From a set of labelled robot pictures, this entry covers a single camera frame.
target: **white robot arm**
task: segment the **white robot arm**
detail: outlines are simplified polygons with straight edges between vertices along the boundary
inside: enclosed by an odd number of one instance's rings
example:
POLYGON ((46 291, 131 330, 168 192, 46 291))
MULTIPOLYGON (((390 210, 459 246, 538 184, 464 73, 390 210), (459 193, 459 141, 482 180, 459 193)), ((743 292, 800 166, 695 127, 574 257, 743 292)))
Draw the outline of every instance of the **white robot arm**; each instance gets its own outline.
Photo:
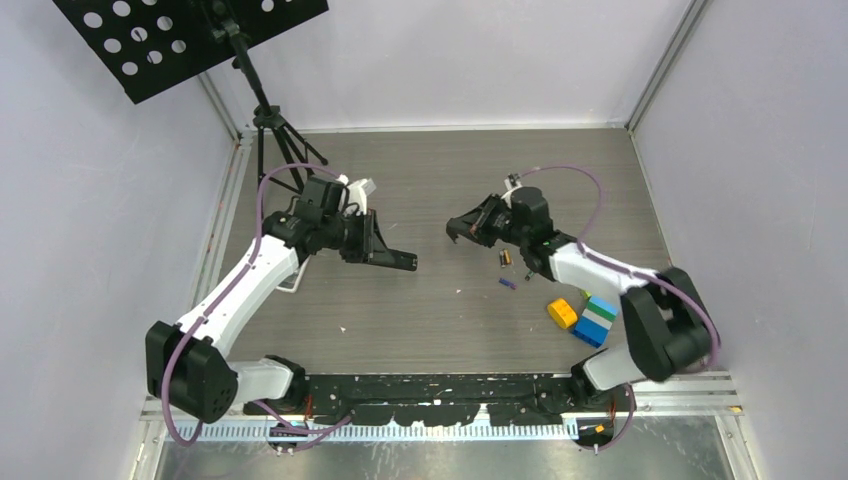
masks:
POLYGON ((703 315, 659 286, 682 292, 705 312, 686 272, 675 267, 657 272, 597 253, 554 229, 538 188, 524 187, 514 176, 506 185, 506 194, 490 195, 474 210, 450 219, 448 235, 486 247, 498 240, 516 245, 531 271, 592 292, 621 312, 627 343, 572 367, 575 404, 622 384, 646 378, 662 382, 710 353, 713 339, 703 315))
POLYGON ((175 325, 157 322, 146 338, 148 391, 161 396, 165 365, 178 342, 191 338, 170 379, 170 402, 213 423, 234 403, 260 399, 302 401, 304 370, 288 360, 269 356, 251 362, 227 362, 230 349, 248 320, 284 279, 321 249, 338 250, 348 263, 365 263, 414 271, 414 254, 386 247, 376 212, 368 208, 374 191, 370 179, 345 185, 311 177, 294 212, 275 212, 265 219, 259 251, 254 240, 244 257, 221 283, 175 325), (219 301, 209 312, 209 306, 219 301), (203 323, 194 324, 199 318, 203 323))

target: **green block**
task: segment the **green block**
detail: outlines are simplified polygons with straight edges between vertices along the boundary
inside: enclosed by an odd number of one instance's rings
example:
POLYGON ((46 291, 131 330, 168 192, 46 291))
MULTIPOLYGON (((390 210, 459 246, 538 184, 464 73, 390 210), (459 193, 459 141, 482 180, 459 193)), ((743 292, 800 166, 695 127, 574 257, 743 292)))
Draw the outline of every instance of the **green block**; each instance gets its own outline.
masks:
POLYGON ((586 310, 589 310, 592 313, 595 313, 596 315, 598 315, 599 317, 602 317, 602 318, 609 320, 610 322, 615 321, 616 314, 601 308, 599 305, 595 305, 594 303, 592 303, 591 299, 589 300, 589 303, 586 305, 586 310))

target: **small purple object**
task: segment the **small purple object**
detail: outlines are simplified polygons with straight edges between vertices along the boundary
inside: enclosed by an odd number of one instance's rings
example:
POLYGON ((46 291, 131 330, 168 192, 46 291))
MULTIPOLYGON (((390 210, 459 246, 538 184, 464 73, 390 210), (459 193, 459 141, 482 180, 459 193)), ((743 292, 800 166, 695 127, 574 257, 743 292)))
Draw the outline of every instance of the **small purple object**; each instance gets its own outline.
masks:
POLYGON ((507 287, 509 287, 509 288, 511 288, 511 289, 513 289, 513 290, 515 290, 516 288, 518 288, 518 285, 516 285, 516 284, 514 284, 514 283, 510 282, 509 280, 507 280, 507 279, 505 279, 505 278, 501 278, 501 279, 500 279, 500 280, 498 280, 498 281, 501 283, 501 285, 506 285, 507 287))

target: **black perforated panel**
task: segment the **black perforated panel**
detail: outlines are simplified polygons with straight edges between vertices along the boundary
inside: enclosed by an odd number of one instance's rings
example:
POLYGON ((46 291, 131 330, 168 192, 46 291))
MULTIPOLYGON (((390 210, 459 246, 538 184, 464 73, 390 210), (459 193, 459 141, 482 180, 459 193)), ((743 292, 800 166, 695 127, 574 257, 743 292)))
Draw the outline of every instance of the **black perforated panel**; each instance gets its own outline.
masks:
MULTIPOLYGON (((205 0, 53 0, 134 103, 229 59, 200 8, 205 0)), ((251 45, 296 27, 327 0, 230 0, 251 45)))

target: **gray table surface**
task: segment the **gray table surface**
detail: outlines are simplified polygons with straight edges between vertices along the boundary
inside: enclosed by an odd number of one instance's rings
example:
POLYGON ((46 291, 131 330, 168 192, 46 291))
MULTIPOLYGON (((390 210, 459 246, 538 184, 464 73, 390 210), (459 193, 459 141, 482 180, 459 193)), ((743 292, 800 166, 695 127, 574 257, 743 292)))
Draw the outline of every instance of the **gray table surface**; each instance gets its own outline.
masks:
MULTIPOLYGON (((546 306, 570 286, 524 281, 516 262, 501 269, 497 249, 445 234, 448 218, 504 191, 510 172, 574 163, 594 171, 608 202, 587 238, 596 250, 640 266, 668 264, 633 146, 624 130, 464 131, 316 134, 310 141, 336 171, 372 177, 369 206, 392 248, 419 256, 415 273, 350 265, 332 251, 314 257, 296 294, 275 292, 247 324, 230 360, 276 354, 313 373, 564 372, 594 349, 560 329, 546 306), (506 277, 512 291, 498 283, 506 277)), ((266 165, 282 164, 268 137, 266 165)), ((224 271, 246 251, 254 228, 256 152, 242 185, 224 271)), ((576 235, 597 194, 577 173, 528 177, 542 189, 555 226, 576 235)), ((285 209, 289 193, 270 189, 267 211, 285 209)), ((616 321, 606 345, 624 341, 616 321)))

